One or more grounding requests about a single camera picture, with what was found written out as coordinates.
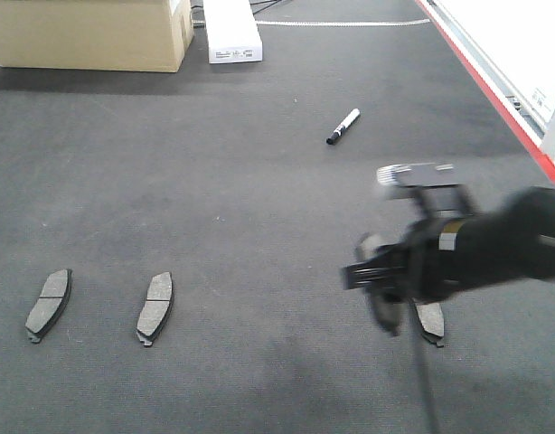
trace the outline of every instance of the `white box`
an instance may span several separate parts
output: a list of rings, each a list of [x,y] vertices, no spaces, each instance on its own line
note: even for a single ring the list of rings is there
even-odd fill
[[[203,0],[209,63],[261,61],[263,46],[249,0]]]

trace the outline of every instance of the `marker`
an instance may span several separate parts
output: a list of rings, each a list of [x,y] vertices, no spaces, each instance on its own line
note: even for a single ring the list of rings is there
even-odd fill
[[[325,143],[327,143],[328,145],[334,145],[335,142],[338,141],[338,138],[340,138],[342,136],[342,134],[346,132],[346,129],[348,129],[350,127],[350,125],[359,116],[360,116],[360,110],[359,109],[355,108],[354,110],[352,110],[350,112],[350,114],[348,116],[346,116],[346,119],[344,119],[342,121],[342,123],[340,125],[338,125],[338,128],[336,128],[334,130],[334,133],[332,134],[332,136],[325,140]]]

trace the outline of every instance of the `black cable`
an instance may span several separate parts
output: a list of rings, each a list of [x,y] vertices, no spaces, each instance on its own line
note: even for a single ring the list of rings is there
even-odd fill
[[[410,261],[410,273],[408,275],[408,292],[411,296],[414,296],[419,291],[419,285],[422,280],[422,271],[424,269],[424,249],[426,244],[424,242],[418,243],[418,240],[412,242],[414,246],[412,250],[412,258]],[[414,297],[408,298],[409,308],[410,308],[410,323],[412,325],[414,335],[413,345],[414,345],[414,356],[416,360],[416,365],[418,367],[417,371],[419,373],[419,384],[420,393],[422,394],[422,400],[426,406],[426,413],[428,416],[428,428],[432,434],[440,434],[440,424],[438,422],[438,413],[436,403],[434,402],[434,394],[432,393],[432,385],[430,383],[430,375],[428,369],[428,361],[426,359],[426,353],[424,351],[424,342],[420,339],[420,333],[422,332],[422,326],[418,321],[418,311],[416,309],[416,302]]]
[[[263,12],[263,11],[265,11],[266,9],[269,9],[271,6],[275,6],[275,5],[277,5],[278,3],[281,3],[281,2],[283,2],[283,1],[284,1],[284,0],[268,0],[268,1],[259,2],[259,3],[257,3],[256,5],[261,5],[261,4],[263,4],[263,3],[269,3],[269,2],[271,2],[271,3],[270,3],[269,5],[265,5],[265,6],[262,7],[261,9],[258,9],[258,10],[255,11],[253,14],[254,14],[254,15],[257,15],[257,14],[259,14],[260,12]]]

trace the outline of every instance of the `red floor stripe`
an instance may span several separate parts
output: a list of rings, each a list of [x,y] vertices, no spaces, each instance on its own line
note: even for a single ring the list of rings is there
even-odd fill
[[[424,0],[415,0],[416,3],[428,14],[428,5],[424,3]],[[493,90],[484,81],[475,67],[468,61],[465,55],[458,49],[456,44],[450,39],[448,34],[444,31],[442,26],[433,20],[438,31],[442,34],[444,39],[447,41],[450,48],[455,52],[456,57],[462,62],[466,70],[470,73],[472,78],[475,80],[478,87],[483,91],[485,96],[494,106],[499,115],[504,119],[506,124],[509,126],[511,131],[517,136],[521,141],[525,149],[531,154],[531,157],[537,162],[542,171],[549,177],[549,179],[555,183],[555,165],[550,160],[549,156],[544,154],[539,147],[531,140],[527,133],[522,129],[521,125],[516,121],[515,118],[509,113],[504,104],[496,97]]]

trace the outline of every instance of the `white wall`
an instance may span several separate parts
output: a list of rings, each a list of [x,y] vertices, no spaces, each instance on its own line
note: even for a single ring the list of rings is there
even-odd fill
[[[436,0],[543,129],[555,110],[555,0]]]

